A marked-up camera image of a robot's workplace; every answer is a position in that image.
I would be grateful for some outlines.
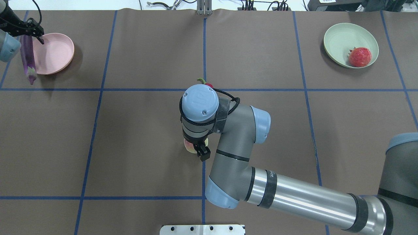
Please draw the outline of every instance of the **purple eggplant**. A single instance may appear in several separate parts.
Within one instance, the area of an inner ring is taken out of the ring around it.
[[[36,66],[35,57],[33,56],[33,41],[32,36],[22,35],[20,36],[20,54],[22,56],[23,69],[25,70],[26,78],[31,85],[36,80]]]

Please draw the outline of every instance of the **red fruit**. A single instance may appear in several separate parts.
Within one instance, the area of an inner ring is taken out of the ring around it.
[[[364,67],[370,63],[372,60],[372,53],[369,49],[365,47],[355,48],[350,50],[350,55],[348,56],[348,60],[350,64],[354,67]]]

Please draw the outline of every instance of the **green plate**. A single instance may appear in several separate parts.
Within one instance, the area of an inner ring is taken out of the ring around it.
[[[340,23],[331,26],[324,35],[324,47],[326,53],[337,64],[360,69],[373,64],[379,55],[379,46],[376,39],[366,29],[350,23]],[[365,47],[372,53],[372,60],[364,67],[353,67],[348,61],[350,50],[354,47]]]

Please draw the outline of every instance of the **pink plate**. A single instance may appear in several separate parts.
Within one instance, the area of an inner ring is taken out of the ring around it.
[[[37,74],[54,74],[63,70],[74,56],[74,43],[61,33],[48,33],[42,36],[45,44],[33,41],[33,55]]]

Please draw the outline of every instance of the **blue joint cap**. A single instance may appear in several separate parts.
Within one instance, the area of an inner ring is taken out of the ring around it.
[[[255,119],[255,142],[264,143],[270,131],[271,117],[270,114],[264,110],[254,108],[251,106]]]
[[[210,177],[206,184],[205,196],[213,205],[222,208],[234,209],[239,202],[219,188]]]
[[[181,107],[185,116],[194,122],[203,122],[212,117],[219,106],[216,91],[210,86],[196,84],[183,94]]]
[[[3,46],[0,51],[0,60],[3,62],[11,61],[19,52],[20,46],[21,44],[18,40],[6,33],[6,37],[4,38]]]
[[[402,133],[399,135],[395,135],[389,142],[389,147],[387,148],[386,152],[389,149],[408,142],[418,141],[418,132],[411,132],[411,133]]]

